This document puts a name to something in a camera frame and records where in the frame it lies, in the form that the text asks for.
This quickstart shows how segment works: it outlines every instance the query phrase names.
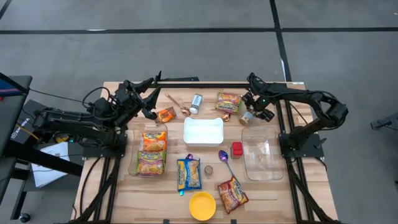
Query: clear plastic container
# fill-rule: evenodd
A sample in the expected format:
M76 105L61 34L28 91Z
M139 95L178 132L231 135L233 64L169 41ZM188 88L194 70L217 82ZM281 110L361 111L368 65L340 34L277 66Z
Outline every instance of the clear plastic container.
M283 158L276 136L275 129L265 125L242 130L243 166L247 180L269 181L283 178Z
M133 128L134 131L134 140L133 140L133 144L132 144L132 153L131 153L131 162L130 162L130 166L128 169L128 172L131 176L137 176L137 153L138 151L141 151L143 148L143 144L144 144L144 137L143 134L144 133L158 133L161 131L165 131L166 132L166 141L168 141L167 136L167 127L164 124L140 124L140 125L135 125L135 127ZM158 177L160 175L140 175L140 177Z

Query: black floor stripe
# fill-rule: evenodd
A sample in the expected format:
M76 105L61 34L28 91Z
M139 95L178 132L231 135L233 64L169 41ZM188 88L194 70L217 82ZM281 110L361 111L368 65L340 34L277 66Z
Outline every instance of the black floor stripe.
M274 28L217 27L171 29L95 29L95 30L0 30L0 34L184 34L184 33L275 32Z
M398 27L282 28L282 32L397 32Z
M4 3L4 5L2 6L1 10L0 10L0 19L3 17L4 13L6 13L8 6L11 4L12 0L7 0L6 3Z
M269 4L271 5L272 18L274 19L276 38L277 38L278 47L279 47L279 54L280 54L280 58L283 61L282 66L283 66L284 73L285 73L285 80L287 82L291 82L292 76L290 74L289 63L287 61L285 43L284 43L284 38L282 36L281 28L280 28L279 16L278 16L278 11L276 9L275 0L269 0Z

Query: monitor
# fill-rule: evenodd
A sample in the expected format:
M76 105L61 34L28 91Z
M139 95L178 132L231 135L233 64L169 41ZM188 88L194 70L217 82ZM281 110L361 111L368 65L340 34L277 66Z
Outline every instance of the monitor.
M27 89L0 72L0 97L21 96L28 92Z

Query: small red box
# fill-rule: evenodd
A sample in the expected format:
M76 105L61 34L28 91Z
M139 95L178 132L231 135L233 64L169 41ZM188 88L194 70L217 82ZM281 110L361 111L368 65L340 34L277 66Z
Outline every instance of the small red box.
M241 142L232 142L231 158L239 159L243 155L243 147Z

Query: yellow bowl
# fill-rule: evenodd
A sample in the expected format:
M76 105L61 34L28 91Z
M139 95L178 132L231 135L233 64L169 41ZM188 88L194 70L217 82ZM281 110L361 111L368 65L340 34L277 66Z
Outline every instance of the yellow bowl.
M189 212L199 221L209 220L216 212L216 200L208 192L198 192L189 201Z

